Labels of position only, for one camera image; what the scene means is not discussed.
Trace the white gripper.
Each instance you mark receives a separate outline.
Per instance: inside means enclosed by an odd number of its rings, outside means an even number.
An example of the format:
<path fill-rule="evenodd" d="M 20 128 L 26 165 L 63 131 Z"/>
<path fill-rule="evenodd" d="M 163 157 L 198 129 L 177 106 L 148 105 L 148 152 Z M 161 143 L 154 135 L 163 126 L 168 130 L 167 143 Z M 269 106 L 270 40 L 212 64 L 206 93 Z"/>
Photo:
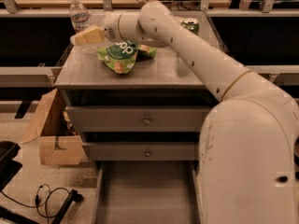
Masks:
<path fill-rule="evenodd" d="M 85 30 L 73 35 L 70 41 L 73 45 L 101 43 L 105 36 L 111 42 L 137 41 L 140 37 L 139 13 L 131 11 L 108 12 L 103 21 L 103 30 L 92 25 Z"/>

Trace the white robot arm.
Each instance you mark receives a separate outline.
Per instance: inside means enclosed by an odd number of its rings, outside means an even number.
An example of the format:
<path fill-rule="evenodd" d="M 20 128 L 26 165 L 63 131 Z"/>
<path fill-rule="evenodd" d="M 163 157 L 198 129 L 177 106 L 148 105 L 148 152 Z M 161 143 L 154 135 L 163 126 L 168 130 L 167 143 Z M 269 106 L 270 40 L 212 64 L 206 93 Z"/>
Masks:
<path fill-rule="evenodd" d="M 101 36 L 171 47 L 218 100 L 200 133 L 202 224 L 298 224 L 299 110 L 287 92 L 183 28 L 160 2 L 106 13 Z"/>

